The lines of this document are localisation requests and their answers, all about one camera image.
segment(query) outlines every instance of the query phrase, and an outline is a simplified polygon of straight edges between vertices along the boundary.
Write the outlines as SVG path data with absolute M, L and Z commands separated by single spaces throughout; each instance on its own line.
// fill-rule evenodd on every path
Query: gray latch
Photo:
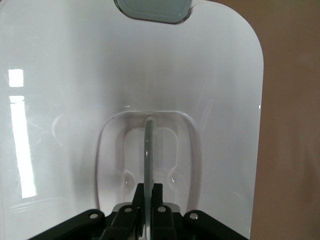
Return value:
M 188 15 L 192 0 L 114 0 L 114 2 L 130 18 L 176 24 Z

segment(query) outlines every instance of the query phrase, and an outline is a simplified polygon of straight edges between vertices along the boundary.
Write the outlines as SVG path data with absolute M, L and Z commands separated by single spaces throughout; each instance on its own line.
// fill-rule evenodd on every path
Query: brown floor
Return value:
M 252 240 L 320 240 L 320 0 L 217 0 L 264 56 Z

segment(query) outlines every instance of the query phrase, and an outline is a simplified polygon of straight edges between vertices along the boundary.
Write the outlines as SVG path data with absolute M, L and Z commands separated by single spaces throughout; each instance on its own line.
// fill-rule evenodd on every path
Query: brown background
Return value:
M 252 240 L 320 240 L 320 0 L 216 0 L 263 51 Z

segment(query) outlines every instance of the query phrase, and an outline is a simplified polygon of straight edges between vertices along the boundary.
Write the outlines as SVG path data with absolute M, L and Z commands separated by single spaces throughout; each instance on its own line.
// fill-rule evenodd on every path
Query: metal screw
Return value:
M 131 207 L 127 207 L 127 208 L 124 210 L 125 213 L 130 213 L 131 211 L 132 211 L 132 208 L 131 208 Z
M 164 213 L 166 211 L 166 208 L 164 206 L 158 207 L 158 212 Z
M 198 218 L 199 218 L 199 216 L 198 216 L 198 214 L 196 214 L 196 213 L 191 213 L 190 214 L 190 218 L 192 219 L 192 220 L 197 220 Z
M 92 213 L 89 218 L 96 219 L 98 217 L 98 213 Z

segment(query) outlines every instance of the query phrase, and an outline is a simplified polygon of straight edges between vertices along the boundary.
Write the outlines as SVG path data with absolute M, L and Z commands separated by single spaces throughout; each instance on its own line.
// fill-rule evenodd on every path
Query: white container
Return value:
M 113 0 L 2 0 L 0 238 L 131 201 L 150 115 L 164 201 L 248 238 L 262 80 L 255 32 L 218 3 L 164 24 Z

